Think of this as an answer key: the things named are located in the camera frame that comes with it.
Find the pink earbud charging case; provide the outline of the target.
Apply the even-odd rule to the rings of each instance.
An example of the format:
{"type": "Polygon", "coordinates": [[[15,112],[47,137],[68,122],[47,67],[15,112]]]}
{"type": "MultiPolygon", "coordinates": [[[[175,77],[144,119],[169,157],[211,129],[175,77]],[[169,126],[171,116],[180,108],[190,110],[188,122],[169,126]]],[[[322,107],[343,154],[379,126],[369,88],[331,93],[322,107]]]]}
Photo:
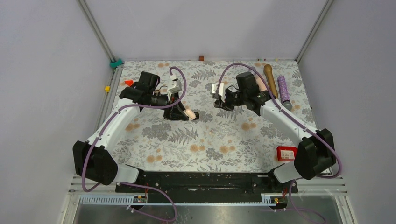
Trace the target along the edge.
{"type": "Polygon", "coordinates": [[[184,114],[187,116],[189,121],[197,120],[200,117],[198,112],[194,112],[190,109],[185,109],[184,114]]]}

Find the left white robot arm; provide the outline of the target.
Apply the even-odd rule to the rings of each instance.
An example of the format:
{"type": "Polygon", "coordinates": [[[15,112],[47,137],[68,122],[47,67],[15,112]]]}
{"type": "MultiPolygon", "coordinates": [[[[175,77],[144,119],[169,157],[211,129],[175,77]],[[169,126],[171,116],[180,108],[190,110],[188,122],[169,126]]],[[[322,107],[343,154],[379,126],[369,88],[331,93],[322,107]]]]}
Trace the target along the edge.
{"type": "Polygon", "coordinates": [[[86,141],[77,141],[72,148],[75,171],[85,179],[97,184],[109,185],[113,182],[127,182],[134,192],[144,188],[145,180],[139,170],[132,166],[120,165],[111,156],[121,133],[144,108],[163,110],[164,119],[189,121],[199,116],[182,105],[186,93],[186,77],[177,78],[170,74],[167,93],[161,94],[158,75],[142,72],[139,80],[123,89],[116,106],[98,130],[86,141]]]}

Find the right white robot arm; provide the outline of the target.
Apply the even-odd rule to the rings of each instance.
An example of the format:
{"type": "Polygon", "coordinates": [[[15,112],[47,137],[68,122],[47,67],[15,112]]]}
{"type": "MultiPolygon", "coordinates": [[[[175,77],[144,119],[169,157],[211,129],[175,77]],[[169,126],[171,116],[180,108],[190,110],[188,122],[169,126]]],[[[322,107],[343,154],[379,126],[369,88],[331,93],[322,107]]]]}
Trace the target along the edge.
{"type": "Polygon", "coordinates": [[[222,81],[213,83],[211,93],[215,107],[233,111],[245,106],[274,124],[297,147],[294,160],[273,168],[268,179],[269,189],[280,192],[286,183],[297,179],[310,180],[335,165],[333,136],[327,129],[318,130],[290,113],[268,90],[264,79],[251,72],[236,76],[236,91],[225,88],[222,81]]]}

